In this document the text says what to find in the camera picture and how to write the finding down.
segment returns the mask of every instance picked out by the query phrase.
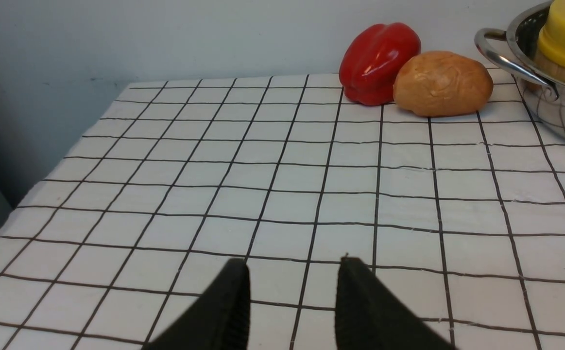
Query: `white wall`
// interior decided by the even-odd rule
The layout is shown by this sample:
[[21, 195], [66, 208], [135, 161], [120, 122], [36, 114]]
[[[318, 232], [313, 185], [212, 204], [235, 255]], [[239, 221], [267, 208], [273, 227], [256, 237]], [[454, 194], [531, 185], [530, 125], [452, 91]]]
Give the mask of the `white wall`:
[[540, 0], [0, 0], [0, 186], [44, 177], [126, 82], [337, 71], [367, 26], [479, 57], [481, 27]]

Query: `grid tablecloth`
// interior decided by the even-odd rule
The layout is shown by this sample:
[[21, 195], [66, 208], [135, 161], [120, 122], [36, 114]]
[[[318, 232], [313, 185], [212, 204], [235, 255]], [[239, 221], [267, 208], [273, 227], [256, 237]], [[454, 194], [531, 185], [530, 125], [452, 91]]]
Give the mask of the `grid tablecloth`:
[[458, 348], [564, 350], [565, 141], [490, 73], [431, 120], [333, 74], [131, 84], [0, 229], [0, 349], [138, 349], [229, 257], [250, 349], [335, 349], [349, 253]]

